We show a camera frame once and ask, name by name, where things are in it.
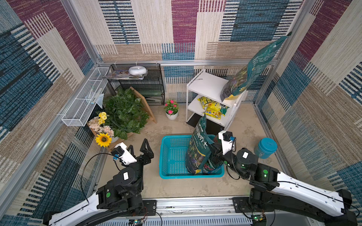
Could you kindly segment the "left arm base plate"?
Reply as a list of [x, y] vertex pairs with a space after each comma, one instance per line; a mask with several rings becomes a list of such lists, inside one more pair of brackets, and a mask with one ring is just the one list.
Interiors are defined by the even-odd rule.
[[138, 216], [155, 216], [157, 208], [157, 200], [143, 200], [143, 207]]

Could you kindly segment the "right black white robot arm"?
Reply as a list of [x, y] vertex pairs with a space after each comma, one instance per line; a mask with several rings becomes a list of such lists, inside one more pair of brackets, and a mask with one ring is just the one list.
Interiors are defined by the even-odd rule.
[[352, 195], [345, 189], [330, 191], [299, 181], [276, 168], [259, 163], [246, 148], [235, 152], [233, 141], [211, 145], [212, 154], [242, 179], [249, 181], [251, 209], [282, 210], [306, 216], [326, 226], [356, 226]]

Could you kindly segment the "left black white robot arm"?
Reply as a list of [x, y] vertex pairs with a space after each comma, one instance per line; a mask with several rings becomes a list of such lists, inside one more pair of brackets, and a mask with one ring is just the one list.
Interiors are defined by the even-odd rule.
[[119, 143], [111, 154], [123, 169], [85, 201], [63, 212], [48, 212], [43, 217], [46, 226], [95, 226], [116, 217], [136, 217], [134, 224], [142, 224], [152, 214], [156, 202], [146, 204], [141, 192], [144, 188], [143, 168], [150, 164], [154, 153], [147, 139], [135, 156], [133, 146]]

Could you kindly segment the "green soil bag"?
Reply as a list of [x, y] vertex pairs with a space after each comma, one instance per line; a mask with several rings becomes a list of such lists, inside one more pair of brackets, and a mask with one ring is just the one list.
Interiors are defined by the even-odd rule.
[[236, 75], [229, 80], [223, 87], [220, 99], [233, 100], [237, 99], [253, 82], [263, 73], [265, 68], [273, 60], [285, 40], [292, 35], [292, 32], [286, 36], [280, 37], [278, 40], [268, 44], [259, 50], [248, 65], [242, 68]]
[[190, 174], [199, 174], [211, 155], [211, 145], [214, 141], [206, 132], [206, 115], [201, 117], [189, 141], [185, 164]]

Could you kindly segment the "colourful flower soil bag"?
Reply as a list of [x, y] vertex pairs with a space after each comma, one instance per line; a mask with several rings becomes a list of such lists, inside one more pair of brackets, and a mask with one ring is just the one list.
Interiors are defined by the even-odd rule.
[[217, 173], [223, 165], [222, 161], [214, 162], [211, 159], [208, 159], [203, 166], [202, 172], [203, 174], [215, 174]]

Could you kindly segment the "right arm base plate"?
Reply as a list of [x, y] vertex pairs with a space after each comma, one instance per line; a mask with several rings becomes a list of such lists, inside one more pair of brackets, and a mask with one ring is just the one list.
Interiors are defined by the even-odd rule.
[[245, 213], [274, 211], [273, 208], [260, 204], [258, 201], [250, 200], [249, 196], [233, 197], [232, 202], [236, 213], [241, 213], [241, 211]]

